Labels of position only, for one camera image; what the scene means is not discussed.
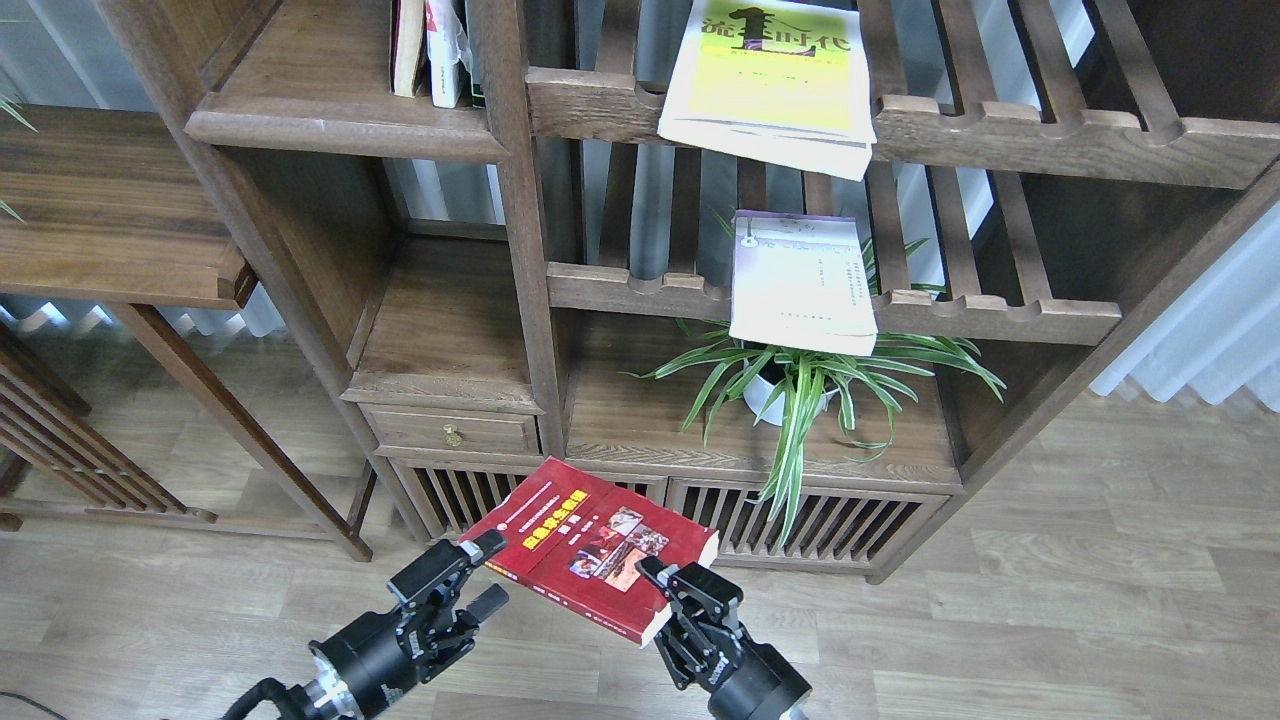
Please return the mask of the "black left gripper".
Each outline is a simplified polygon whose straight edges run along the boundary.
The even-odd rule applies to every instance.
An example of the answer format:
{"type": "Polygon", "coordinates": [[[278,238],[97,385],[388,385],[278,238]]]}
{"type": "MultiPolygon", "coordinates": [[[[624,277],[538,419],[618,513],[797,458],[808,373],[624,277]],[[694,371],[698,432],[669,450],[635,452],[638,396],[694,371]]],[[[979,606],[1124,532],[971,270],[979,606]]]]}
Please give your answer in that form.
{"type": "Polygon", "coordinates": [[[460,544],[440,541],[389,580],[392,611],[365,612],[329,639],[311,642],[317,675],[308,683],[308,717],[376,717],[463,657],[479,625],[509,594],[490,584],[465,609],[454,605],[472,570],[506,547],[498,529],[460,544]]]}

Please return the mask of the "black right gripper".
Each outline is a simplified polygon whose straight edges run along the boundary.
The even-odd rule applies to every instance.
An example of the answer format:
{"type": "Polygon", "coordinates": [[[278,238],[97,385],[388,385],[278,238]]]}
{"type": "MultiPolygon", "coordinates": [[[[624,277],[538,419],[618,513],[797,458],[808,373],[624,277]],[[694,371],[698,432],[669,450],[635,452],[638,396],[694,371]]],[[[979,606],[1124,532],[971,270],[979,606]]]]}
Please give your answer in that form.
{"type": "Polygon", "coordinates": [[[655,647],[678,689],[698,683],[716,719],[805,717],[812,685],[772,644],[751,638],[736,584],[698,562],[664,565],[652,555],[636,569],[669,603],[655,647]]]}

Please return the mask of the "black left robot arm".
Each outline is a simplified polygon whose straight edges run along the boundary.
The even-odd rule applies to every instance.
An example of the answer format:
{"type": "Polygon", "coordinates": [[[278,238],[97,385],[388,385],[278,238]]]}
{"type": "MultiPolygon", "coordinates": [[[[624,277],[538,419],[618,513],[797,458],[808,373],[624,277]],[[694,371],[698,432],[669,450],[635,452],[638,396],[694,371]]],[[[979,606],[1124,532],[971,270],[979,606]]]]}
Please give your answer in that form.
{"type": "Polygon", "coordinates": [[[225,712],[244,719],[269,700],[283,719],[374,719],[407,692],[440,675],[470,652],[481,623],[509,596],[490,585],[456,609],[475,568],[506,547],[495,530],[453,544],[447,539],[397,573],[387,584],[397,600],[389,612],[365,612],[324,642],[311,642],[317,675],[285,688],[265,678],[225,712]]]}

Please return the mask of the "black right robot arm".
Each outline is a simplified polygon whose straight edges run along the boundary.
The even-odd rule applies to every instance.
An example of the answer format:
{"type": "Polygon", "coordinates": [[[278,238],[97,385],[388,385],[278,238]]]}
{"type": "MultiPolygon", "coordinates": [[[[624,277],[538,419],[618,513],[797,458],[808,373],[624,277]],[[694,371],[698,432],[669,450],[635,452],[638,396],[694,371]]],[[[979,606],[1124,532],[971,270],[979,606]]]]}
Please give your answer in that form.
{"type": "Polygon", "coordinates": [[[805,717],[812,685],[772,644],[751,638],[739,620],[739,585],[698,562],[677,568],[657,556],[637,570],[669,601],[655,647],[677,689],[698,683],[716,719],[805,717]]]}

